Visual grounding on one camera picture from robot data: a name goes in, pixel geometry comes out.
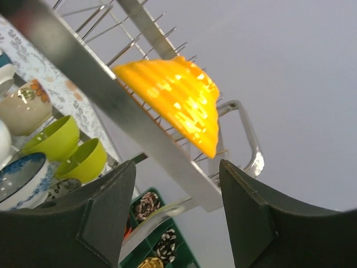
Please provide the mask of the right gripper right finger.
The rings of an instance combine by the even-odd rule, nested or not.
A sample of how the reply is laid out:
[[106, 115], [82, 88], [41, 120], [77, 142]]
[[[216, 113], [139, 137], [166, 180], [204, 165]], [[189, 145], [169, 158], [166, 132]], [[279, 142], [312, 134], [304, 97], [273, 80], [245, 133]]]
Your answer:
[[219, 178], [236, 267], [356, 266], [356, 210], [304, 203], [227, 160]]

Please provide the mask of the yellow ribbed bowl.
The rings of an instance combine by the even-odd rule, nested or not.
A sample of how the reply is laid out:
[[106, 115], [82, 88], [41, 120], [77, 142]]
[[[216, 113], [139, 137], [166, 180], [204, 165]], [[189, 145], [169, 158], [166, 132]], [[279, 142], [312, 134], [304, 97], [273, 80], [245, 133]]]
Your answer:
[[132, 61], [112, 72], [206, 156], [216, 155], [220, 92], [199, 66], [176, 56]]

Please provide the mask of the red pattern bowl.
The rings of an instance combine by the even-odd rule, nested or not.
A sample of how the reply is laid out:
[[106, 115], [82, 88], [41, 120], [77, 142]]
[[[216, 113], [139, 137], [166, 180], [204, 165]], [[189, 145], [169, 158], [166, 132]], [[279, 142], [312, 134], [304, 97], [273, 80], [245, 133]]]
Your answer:
[[57, 182], [49, 188], [46, 201], [53, 201], [68, 193], [73, 192], [81, 187], [81, 182], [78, 179], [65, 179]]

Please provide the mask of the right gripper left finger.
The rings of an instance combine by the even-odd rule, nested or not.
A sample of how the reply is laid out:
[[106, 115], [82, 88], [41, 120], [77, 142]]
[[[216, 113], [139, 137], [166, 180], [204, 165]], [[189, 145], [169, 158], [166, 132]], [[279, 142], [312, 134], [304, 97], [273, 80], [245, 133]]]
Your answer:
[[34, 209], [2, 212], [1, 266], [117, 267], [135, 179], [129, 160]]

